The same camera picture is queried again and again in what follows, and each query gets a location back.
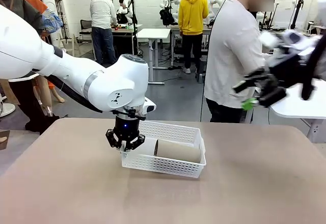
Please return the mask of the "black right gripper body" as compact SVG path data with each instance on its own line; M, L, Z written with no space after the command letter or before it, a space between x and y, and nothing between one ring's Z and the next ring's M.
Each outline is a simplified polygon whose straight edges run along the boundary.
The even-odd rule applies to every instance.
M298 54L285 55L269 61L270 91L260 93L260 105L270 107L287 96L287 89L296 84L310 82L309 69L306 62Z

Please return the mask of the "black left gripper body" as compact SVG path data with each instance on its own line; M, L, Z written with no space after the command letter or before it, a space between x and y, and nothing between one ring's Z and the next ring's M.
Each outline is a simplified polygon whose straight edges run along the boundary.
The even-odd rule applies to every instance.
M115 118L114 135L118 141L131 142L139 136L139 119L123 118L117 115Z

